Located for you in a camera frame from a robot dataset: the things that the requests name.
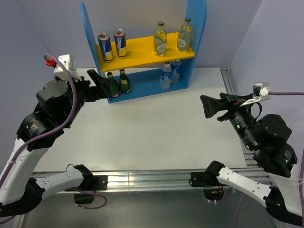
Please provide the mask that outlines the red bull can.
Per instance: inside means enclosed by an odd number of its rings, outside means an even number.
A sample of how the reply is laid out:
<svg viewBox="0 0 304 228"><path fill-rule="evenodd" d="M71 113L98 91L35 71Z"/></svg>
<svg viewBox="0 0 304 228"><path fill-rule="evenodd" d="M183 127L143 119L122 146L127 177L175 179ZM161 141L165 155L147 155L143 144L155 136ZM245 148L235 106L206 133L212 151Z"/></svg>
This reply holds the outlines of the red bull can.
<svg viewBox="0 0 304 228"><path fill-rule="evenodd" d="M98 42L104 62L113 61L114 56L109 35L107 33L100 33L98 35Z"/></svg>
<svg viewBox="0 0 304 228"><path fill-rule="evenodd" d="M114 41L117 50L117 56L119 58L124 58L127 56L127 47L126 47L126 37L125 31L122 29L117 29L114 31Z"/></svg>

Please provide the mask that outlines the plastic water bottle blue cap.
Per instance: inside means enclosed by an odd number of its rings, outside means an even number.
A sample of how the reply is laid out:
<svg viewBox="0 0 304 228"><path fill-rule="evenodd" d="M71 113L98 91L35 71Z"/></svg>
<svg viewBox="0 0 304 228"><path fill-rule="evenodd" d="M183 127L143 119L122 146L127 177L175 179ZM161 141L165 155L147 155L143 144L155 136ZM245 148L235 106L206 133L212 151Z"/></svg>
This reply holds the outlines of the plastic water bottle blue cap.
<svg viewBox="0 0 304 228"><path fill-rule="evenodd" d="M161 68L160 87L163 90L168 90L171 86L171 64L169 61L165 62Z"/></svg>

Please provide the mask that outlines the clear glass bottle green cap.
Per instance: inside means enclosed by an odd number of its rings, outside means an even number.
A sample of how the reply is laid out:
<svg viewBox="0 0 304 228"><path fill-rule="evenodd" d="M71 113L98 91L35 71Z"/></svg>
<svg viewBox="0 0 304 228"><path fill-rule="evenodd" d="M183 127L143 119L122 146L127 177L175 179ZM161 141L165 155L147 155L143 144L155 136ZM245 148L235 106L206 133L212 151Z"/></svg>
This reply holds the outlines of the clear glass bottle green cap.
<svg viewBox="0 0 304 228"><path fill-rule="evenodd" d="M164 30L164 22L158 22L158 28L153 35L153 50L155 55L163 56L167 47L167 32Z"/></svg>

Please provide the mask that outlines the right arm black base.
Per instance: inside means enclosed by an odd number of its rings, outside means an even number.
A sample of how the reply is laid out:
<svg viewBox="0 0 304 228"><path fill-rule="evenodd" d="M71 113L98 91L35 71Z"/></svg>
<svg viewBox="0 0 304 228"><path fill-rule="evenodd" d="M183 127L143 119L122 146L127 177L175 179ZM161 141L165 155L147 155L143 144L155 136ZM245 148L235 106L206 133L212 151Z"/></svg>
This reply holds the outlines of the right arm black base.
<svg viewBox="0 0 304 228"><path fill-rule="evenodd" d="M188 184L194 188L202 187L204 196L208 200L221 200L224 197L223 185L216 177L205 171L191 172Z"/></svg>

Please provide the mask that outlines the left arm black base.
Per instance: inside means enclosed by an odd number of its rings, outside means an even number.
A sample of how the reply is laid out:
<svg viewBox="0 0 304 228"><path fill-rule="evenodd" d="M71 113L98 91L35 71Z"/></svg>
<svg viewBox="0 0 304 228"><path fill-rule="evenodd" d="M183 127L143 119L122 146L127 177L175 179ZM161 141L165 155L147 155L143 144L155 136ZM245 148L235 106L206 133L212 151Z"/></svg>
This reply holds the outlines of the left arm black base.
<svg viewBox="0 0 304 228"><path fill-rule="evenodd" d="M83 191L83 193L79 191L73 190L73 188L69 188L67 192L74 192L74 202L75 204L80 205L88 205L92 204L95 195L100 190L106 190L108 184L108 176L107 175L94 175L92 181L88 185L83 185L80 187L76 187L77 190Z"/></svg>

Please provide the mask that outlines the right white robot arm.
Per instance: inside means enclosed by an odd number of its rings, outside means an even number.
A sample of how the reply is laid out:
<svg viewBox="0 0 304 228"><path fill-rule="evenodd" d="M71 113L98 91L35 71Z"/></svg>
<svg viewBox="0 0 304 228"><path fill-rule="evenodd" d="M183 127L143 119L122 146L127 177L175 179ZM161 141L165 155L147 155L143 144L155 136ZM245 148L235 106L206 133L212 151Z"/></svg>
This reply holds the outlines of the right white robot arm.
<svg viewBox="0 0 304 228"><path fill-rule="evenodd" d="M259 202L276 220L304 225L304 168L288 144L292 133L281 116L254 117L253 105L270 98L268 92L237 96L221 93L218 99L200 97L206 118L229 121L244 148L252 152L254 167L249 174L212 161L205 169L206 181L231 186Z"/></svg>

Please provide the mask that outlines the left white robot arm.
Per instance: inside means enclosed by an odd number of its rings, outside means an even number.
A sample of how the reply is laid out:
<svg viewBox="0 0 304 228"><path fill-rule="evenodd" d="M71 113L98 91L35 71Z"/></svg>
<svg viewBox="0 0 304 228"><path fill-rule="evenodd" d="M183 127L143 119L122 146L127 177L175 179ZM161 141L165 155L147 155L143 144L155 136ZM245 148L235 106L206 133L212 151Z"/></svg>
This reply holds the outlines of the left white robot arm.
<svg viewBox="0 0 304 228"><path fill-rule="evenodd" d="M55 133L52 130L67 120L72 107L75 107L75 111L65 128L70 128L86 102L110 96L110 80L99 76L93 69L87 73L95 83L94 86L84 77L70 84L57 76L36 94L38 104L34 112L22 121L13 152L0 175L1 217L26 214L45 198L64 190L93 189L93 174L82 164L46 178L32 177L39 160L55 140L64 134L63 129Z"/></svg>

